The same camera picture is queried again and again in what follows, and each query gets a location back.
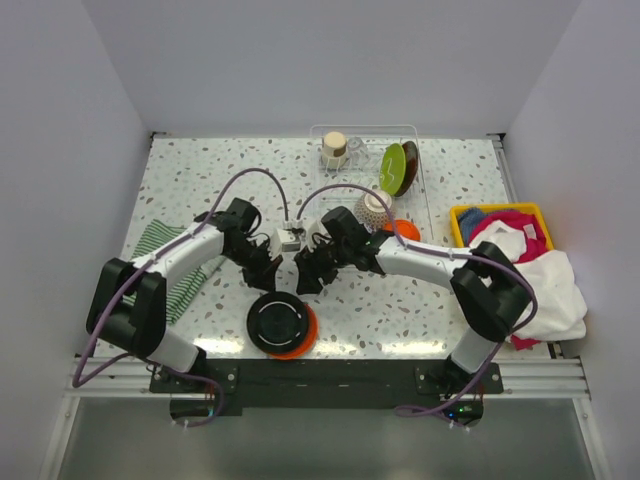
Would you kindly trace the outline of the brown patterned bowl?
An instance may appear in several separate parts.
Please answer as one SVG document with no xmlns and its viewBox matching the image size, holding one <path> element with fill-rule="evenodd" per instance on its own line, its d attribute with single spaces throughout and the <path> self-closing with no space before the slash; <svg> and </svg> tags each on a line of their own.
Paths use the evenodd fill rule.
<svg viewBox="0 0 640 480">
<path fill-rule="evenodd" d="M 358 222 L 370 231 L 382 229 L 389 223 L 387 210 L 392 215 L 395 215 L 396 211 L 396 205 L 391 195 L 379 189 L 374 189 L 373 192 L 374 194 L 364 193 L 353 209 Z"/>
</svg>

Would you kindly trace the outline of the orange bowl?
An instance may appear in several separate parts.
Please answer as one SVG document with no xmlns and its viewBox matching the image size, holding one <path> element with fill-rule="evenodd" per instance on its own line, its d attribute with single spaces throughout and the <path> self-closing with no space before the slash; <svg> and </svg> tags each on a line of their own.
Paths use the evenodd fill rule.
<svg viewBox="0 0 640 480">
<path fill-rule="evenodd" d="M 382 229 L 384 231 L 396 234 L 398 233 L 404 239 L 408 239 L 411 241 L 421 241 L 421 233 L 418 227 L 412 222 L 405 219 L 396 219 L 395 220 L 396 229 L 393 229 L 392 223 L 387 222 Z"/>
</svg>

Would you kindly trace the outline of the orange plate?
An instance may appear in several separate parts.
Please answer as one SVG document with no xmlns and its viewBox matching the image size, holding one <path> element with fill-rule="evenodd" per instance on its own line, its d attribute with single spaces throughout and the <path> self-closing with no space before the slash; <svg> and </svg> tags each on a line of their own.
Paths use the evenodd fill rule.
<svg viewBox="0 0 640 480">
<path fill-rule="evenodd" d="M 283 361 L 299 359 L 312 349 L 318 338 L 318 320 L 315 312 L 308 304 L 305 305 L 305 308 L 309 319 L 309 329 L 302 343 L 290 352 L 269 353 L 271 358 Z"/>
</svg>

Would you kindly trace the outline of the clear wire dish rack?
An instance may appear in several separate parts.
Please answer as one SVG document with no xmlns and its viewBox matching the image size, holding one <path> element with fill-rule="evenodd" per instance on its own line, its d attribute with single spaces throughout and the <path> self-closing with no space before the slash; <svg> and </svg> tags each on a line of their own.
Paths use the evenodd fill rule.
<svg viewBox="0 0 640 480">
<path fill-rule="evenodd" d="M 361 137 L 368 147 L 368 159 L 358 164 L 351 164 L 348 157 L 341 169 L 327 169 L 321 161 L 321 145 L 324 135 L 330 131 L 339 131 L 347 139 L 351 136 Z M 419 143 L 416 128 L 408 124 L 312 126 L 310 129 L 311 178 L 313 179 L 311 189 L 315 191 L 331 184 L 340 184 L 342 187 L 316 196 L 306 207 L 306 212 L 320 217 L 337 206 L 354 208 L 363 192 L 358 189 L 349 189 L 347 186 L 356 184 L 371 190 L 379 189 L 379 170 L 386 148 L 393 143 L 403 144 L 409 140 Z M 405 195 L 395 198 L 394 203 L 396 215 L 415 224 L 420 230 L 422 240 L 430 242 L 434 239 L 429 198 L 421 167 L 418 167 L 418 173 L 410 189 Z"/>
</svg>

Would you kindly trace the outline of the clear glass cup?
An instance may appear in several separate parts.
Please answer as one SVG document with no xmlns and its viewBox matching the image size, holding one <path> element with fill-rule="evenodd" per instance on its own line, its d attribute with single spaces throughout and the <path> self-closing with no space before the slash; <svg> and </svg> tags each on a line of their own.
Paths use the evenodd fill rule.
<svg viewBox="0 0 640 480">
<path fill-rule="evenodd" d="M 359 136 L 351 136 L 347 139 L 347 152 L 351 164 L 366 161 L 369 157 L 368 147 Z"/>
</svg>

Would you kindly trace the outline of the lime green plate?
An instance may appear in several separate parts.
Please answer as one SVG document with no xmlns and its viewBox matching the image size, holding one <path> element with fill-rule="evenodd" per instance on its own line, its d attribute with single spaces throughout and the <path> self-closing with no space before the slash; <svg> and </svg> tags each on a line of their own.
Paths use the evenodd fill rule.
<svg viewBox="0 0 640 480">
<path fill-rule="evenodd" d="M 407 172 L 406 154 L 401 144 L 386 148 L 379 170 L 379 186 L 386 193 L 399 197 Z"/>
</svg>

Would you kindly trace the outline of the beige steel cup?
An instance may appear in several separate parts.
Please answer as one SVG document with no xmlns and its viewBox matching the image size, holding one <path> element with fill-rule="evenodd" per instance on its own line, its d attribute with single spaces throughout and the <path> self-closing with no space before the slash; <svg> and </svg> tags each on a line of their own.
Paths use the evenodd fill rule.
<svg viewBox="0 0 640 480">
<path fill-rule="evenodd" d="M 321 161 L 329 170 L 341 169 L 348 160 L 347 138 L 339 131 L 330 131 L 322 139 Z"/>
</svg>

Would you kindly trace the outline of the red floral plate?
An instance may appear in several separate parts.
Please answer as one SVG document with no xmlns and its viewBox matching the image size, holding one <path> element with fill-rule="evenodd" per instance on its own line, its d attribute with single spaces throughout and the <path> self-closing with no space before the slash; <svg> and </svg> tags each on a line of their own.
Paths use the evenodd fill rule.
<svg viewBox="0 0 640 480">
<path fill-rule="evenodd" d="M 405 153 L 405 174 L 402 184 L 395 194 L 396 197 L 405 195 L 410 189 L 418 173 L 420 163 L 419 150 L 414 141 L 409 140 L 404 142 L 402 148 Z"/>
</svg>

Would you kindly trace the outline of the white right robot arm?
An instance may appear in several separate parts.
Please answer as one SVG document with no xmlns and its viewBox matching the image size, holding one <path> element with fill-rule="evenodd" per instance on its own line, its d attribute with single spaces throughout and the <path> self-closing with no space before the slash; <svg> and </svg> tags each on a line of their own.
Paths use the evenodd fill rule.
<svg viewBox="0 0 640 480">
<path fill-rule="evenodd" d="M 448 386 L 459 393 L 480 382 L 481 370 L 499 344 L 511 335 L 525 310 L 536 306 L 529 282 L 490 242 L 471 249 L 446 249 L 393 231 L 373 232 L 345 207 L 308 224 L 304 240 L 305 246 L 294 256 L 300 295 L 320 293 L 346 267 L 450 288 L 468 324 L 445 369 Z"/>
</svg>

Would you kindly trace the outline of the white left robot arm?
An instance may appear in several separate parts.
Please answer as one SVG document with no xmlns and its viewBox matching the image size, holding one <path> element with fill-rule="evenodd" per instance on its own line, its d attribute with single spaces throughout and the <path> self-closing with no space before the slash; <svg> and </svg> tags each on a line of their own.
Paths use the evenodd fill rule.
<svg viewBox="0 0 640 480">
<path fill-rule="evenodd" d="M 207 380 L 204 351 L 167 326 L 171 288 L 204 263 L 224 257 L 241 268 L 244 283 L 273 291 L 282 257 L 268 241 L 252 238 L 260 216 L 250 202 L 234 199 L 213 214 L 203 213 L 180 235 L 131 261 L 114 258 L 102 268 L 86 329 L 93 340 L 108 342 L 142 360 L 172 370 L 185 392 L 200 390 Z"/>
</svg>

